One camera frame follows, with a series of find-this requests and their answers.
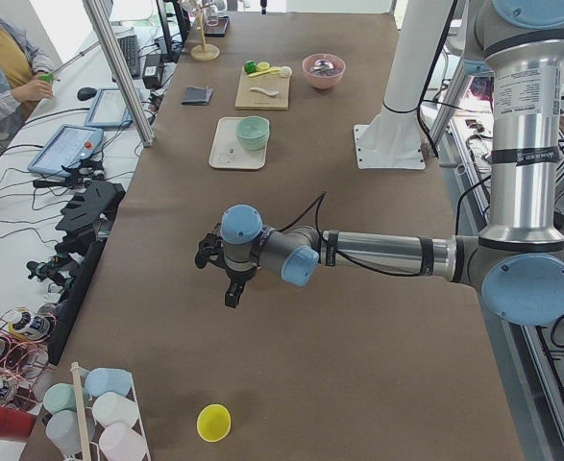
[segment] person's hand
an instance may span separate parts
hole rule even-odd
[[[25,85],[18,86],[11,91],[12,97],[19,103],[24,101],[40,101],[41,99],[53,98],[53,88],[42,80],[31,80]]]
[[[32,80],[40,80],[41,75],[46,75],[46,72],[44,72],[42,70],[38,70],[38,72],[32,76],[32,79],[30,80],[30,82]]]

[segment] keyboard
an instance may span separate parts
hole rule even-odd
[[[140,76],[140,57],[138,56],[138,40],[136,34],[131,36],[121,36],[117,39],[121,53],[126,59],[130,75],[133,77]]]

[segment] white plate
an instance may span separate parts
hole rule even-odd
[[[229,170],[259,170],[266,161],[266,145],[257,151],[246,151],[236,140],[234,130],[243,117],[222,117],[217,122],[208,164]]]

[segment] wooden cutting board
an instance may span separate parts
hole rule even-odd
[[[290,97],[290,80],[283,79],[280,74],[264,74],[250,78],[241,69],[239,88],[236,91],[235,109],[245,110],[288,110]],[[265,89],[278,90],[280,94],[271,98],[261,93],[250,91],[252,86],[260,86]]]

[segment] white pillar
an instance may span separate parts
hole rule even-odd
[[[415,109],[454,0],[409,0],[384,101]],[[371,125],[355,125],[358,168],[424,169],[416,111],[382,105]]]

